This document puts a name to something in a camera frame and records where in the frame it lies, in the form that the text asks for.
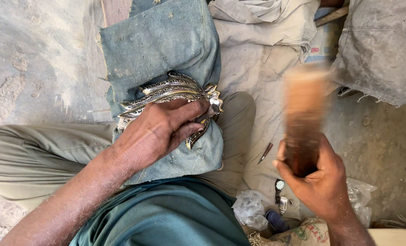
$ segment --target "wristwatch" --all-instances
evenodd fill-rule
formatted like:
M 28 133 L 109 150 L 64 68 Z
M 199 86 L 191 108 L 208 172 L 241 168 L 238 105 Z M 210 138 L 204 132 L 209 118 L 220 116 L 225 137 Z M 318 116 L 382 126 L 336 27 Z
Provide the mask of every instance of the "wristwatch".
M 279 204 L 280 202 L 280 192 L 282 191 L 283 187 L 285 187 L 285 182 L 281 179 L 277 179 L 276 183 L 274 184 L 276 187 L 276 198 L 275 202 L 276 204 Z

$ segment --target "teal shirt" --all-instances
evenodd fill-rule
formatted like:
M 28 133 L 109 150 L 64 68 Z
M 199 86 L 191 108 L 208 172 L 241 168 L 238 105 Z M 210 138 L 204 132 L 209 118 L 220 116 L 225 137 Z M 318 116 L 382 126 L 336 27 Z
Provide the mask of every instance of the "teal shirt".
M 109 199 L 70 246 L 250 245 L 235 200 L 187 177 L 143 183 Z

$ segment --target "watch face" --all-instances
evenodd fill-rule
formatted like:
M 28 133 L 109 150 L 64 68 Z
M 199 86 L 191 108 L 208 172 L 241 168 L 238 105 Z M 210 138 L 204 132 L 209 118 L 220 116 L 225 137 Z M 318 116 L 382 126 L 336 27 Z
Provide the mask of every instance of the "watch face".
M 277 181 L 277 183 L 276 183 L 276 189 L 282 190 L 284 186 L 285 186 L 285 182 L 283 182 L 283 180 Z

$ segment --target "small bottle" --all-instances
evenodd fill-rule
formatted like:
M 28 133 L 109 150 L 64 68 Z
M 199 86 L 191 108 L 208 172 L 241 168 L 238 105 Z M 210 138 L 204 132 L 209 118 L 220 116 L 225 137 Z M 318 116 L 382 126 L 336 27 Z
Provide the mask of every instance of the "small bottle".
M 286 211 L 286 206 L 288 205 L 288 199 L 286 197 L 280 197 L 279 210 L 282 215 Z

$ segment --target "hairy forearm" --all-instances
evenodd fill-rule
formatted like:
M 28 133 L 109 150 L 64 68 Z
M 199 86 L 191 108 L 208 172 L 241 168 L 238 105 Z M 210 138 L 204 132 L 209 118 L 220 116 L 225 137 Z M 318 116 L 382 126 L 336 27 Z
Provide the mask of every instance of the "hairy forearm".
M 23 218 L 0 245 L 68 245 L 80 227 L 133 173 L 108 148 Z
M 331 246 L 375 246 L 352 209 L 349 213 L 334 221 L 327 221 Z

